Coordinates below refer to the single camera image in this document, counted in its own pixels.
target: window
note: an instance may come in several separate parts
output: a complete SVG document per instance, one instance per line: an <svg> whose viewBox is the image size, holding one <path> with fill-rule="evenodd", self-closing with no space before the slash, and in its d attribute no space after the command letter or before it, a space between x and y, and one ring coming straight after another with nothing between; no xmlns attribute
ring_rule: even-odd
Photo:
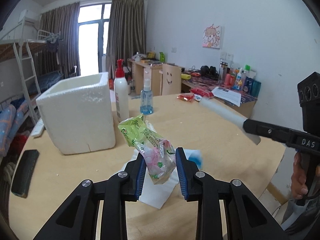
<svg viewBox="0 0 320 240"><path fill-rule="evenodd" d="M107 52L111 4L97 4L80 8L79 59L82 76L104 70L102 57Z"/></svg>

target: cartoon painting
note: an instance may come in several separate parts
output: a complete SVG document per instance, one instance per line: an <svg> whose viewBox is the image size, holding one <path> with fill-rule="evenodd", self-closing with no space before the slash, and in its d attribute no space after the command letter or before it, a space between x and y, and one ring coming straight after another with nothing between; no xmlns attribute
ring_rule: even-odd
<svg viewBox="0 0 320 240"><path fill-rule="evenodd" d="M202 47L220 48L221 26L210 26L205 29L202 40Z"/></svg>

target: person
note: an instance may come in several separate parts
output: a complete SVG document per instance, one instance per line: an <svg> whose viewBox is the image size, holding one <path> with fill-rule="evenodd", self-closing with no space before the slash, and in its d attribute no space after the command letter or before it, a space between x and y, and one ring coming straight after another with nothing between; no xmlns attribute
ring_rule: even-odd
<svg viewBox="0 0 320 240"><path fill-rule="evenodd" d="M306 201L304 207L296 204L308 193L306 173L300 165L301 155L294 156L293 174L291 176L291 192L293 199L288 201L281 227L288 234L290 240L302 240L308 234L320 214L320 197Z"/></svg>

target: white foam container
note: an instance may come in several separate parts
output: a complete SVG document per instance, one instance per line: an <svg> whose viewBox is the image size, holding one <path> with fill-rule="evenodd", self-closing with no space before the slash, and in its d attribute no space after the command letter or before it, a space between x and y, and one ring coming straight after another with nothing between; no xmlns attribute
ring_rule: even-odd
<svg viewBox="0 0 320 240"><path fill-rule="evenodd" d="M62 80L36 102L52 142L63 154L115 146L107 72Z"/></svg>

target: brown curtain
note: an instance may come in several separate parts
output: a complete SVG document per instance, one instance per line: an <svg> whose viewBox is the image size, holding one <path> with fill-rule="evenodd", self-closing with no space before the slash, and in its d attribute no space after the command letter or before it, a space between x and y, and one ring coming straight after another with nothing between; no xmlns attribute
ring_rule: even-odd
<svg viewBox="0 0 320 240"><path fill-rule="evenodd" d="M116 61L146 53L144 0L112 0L106 69L115 77Z"/></svg>
<svg viewBox="0 0 320 240"><path fill-rule="evenodd" d="M61 32L59 41L59 60L65 77L71 68L77 66L77 75L80 75L78 38L78 17L80 3L68 4L41 15L40 30L52 33ZM44 50L39 54L39 74L46 74L59 70L56 53Z"/></svg>

